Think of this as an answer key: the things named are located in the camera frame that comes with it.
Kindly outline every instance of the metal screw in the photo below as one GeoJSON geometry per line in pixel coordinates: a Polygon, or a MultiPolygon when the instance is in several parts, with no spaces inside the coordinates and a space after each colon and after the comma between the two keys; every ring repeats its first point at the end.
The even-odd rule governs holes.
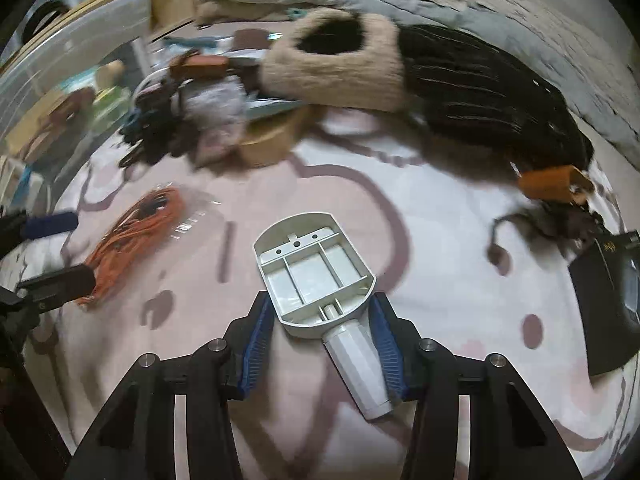
{"type": "Polygon", "coordinates": [[[222,352],[226,348],[226,341],[224,339],[212,339],[207,347],[212,352],[222,352]]]}
{"type": "Polygon", "coordinates": [[[502,368],[507,364],[507,358],[501,354],[491,354],[489,356],[489,362],[497,368],[502,368]]]}
{"type": "Polygon", "coordinates": [[[433,339],[420,339],[420,348],[425,352],[433,352],[438,347],[438,343],[433,339]]]}
{"type": "Polygon", "coordinates": [[[138,364],[143,368],[149,368],[156,362],[156,356],[153,354],[142,354],[138,359],[138,364]]]}

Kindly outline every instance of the orange cable bundle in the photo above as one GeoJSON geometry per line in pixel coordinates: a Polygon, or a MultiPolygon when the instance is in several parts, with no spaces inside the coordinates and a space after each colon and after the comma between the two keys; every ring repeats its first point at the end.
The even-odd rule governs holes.
{"type": "Polygon", "coordinates": [[[84,261],[94,270],[95,288],[92,295],[76,303],[101,300],[133,260],[158,244],[178,223],[183,211],[184,201],[175,187],[151,191],[138,200],[84,261]]]}

